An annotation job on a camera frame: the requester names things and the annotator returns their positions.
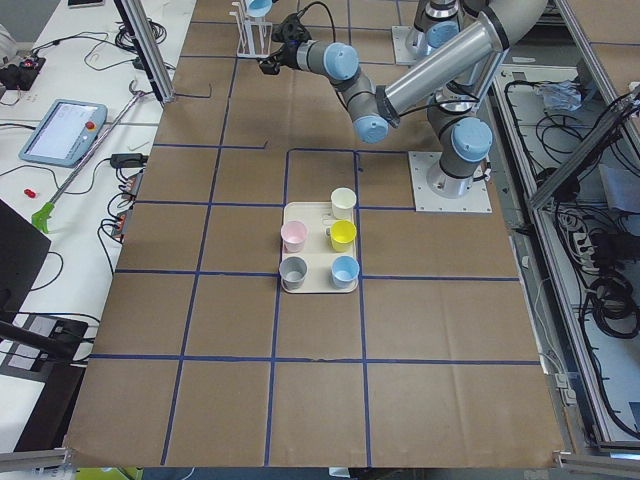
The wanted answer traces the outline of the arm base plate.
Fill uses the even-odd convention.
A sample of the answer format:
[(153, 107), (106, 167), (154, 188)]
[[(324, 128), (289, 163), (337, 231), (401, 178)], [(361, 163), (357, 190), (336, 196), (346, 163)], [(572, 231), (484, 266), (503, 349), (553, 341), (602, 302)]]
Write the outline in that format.
[(444, 45), (451, 35), (442, 27), (432, 27), (426, 33), (413, 27), (393, 26), (391, 36), (397, 65), (410, 66)]
[(481, 168), (467, 179), (447, 176), (440, 152), (408, 153), (415, 210), (437, 214), (490, 214), (492, 207)]

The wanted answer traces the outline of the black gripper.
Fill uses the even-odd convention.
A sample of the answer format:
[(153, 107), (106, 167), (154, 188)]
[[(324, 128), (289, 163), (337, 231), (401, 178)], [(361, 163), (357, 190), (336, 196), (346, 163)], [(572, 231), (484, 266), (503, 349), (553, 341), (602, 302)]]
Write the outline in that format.
[(297, 50), (302, 43), (310, 40), (310, 33), (302, 24), (301, 16), (301, 13), (289, 14), (274, 27), (271, 40), (281, 46), (275, 53), (259, 61), (263, 74), (278, 75), (282, 66), (299, 70)]

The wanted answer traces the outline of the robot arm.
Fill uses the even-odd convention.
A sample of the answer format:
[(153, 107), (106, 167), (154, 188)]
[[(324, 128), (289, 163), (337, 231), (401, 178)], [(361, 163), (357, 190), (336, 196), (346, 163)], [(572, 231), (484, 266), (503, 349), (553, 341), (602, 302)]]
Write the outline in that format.
[(509, 49), (546, 7), (544, 1), (421, 1), (406, 45), (416, 61), (389, 85), (364, 73), (354, 47), (313, 39), (300, 9), (273, 28), (271, 39), (280, 47), (259, 67), (267, 75), (286, 66), (327, 78), (357, 137), (368, 144), (384, 140), (402, 117), (426, 110), (442, 146), (427, 182), (436, 194), (456, 199), (470, 189), (493, 142), (476, 111)]

